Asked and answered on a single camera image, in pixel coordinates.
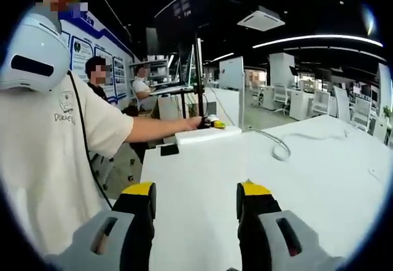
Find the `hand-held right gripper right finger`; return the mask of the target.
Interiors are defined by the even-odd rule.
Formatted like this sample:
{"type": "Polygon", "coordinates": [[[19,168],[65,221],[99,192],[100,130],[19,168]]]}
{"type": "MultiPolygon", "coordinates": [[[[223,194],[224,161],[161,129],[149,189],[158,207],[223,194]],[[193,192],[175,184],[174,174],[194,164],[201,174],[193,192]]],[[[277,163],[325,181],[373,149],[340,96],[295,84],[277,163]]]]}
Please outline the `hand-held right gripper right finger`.
{"type": "Polygon", "coordinates": [[[329,255],[319,236],[270,190],[250,180],[237,184],[236,215],[243,270],[337,270],[342,257],[329,255]]]}

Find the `person's left hand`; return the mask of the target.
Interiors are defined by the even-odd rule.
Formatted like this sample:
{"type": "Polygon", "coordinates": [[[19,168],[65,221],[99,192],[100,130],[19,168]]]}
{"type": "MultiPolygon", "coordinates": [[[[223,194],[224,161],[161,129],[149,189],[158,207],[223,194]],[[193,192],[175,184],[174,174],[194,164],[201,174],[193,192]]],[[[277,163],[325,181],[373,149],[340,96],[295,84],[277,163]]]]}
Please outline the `person's left hand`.
{"type": "Polygon", "coordinates": [[[183,131],[197,130],[202,123],[202,119],[200,116],[183,119],[183,131]]]}

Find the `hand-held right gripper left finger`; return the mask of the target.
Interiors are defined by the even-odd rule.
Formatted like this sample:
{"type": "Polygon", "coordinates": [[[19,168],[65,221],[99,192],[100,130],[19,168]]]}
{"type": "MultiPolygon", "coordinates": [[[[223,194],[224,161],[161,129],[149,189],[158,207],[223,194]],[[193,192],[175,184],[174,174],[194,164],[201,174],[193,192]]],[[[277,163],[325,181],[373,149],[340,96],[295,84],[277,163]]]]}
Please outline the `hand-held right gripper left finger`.
{"type": "Polygon", "coordinates": [[[127,187],[111,210],[78,228],[60,254],[48,255],[54,270],[148,270],[155,235],[156,185],[127,187]]]}

